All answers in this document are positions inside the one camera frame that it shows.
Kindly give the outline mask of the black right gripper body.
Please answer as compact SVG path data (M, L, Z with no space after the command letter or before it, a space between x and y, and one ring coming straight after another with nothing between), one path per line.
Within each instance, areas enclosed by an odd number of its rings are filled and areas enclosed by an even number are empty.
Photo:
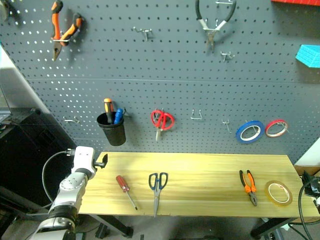
M304 192L307 196L320 196L320 183L318 177L310 175L306 170L304 170L302 174L302 182L303 184L309 182L309 184L304 189Z

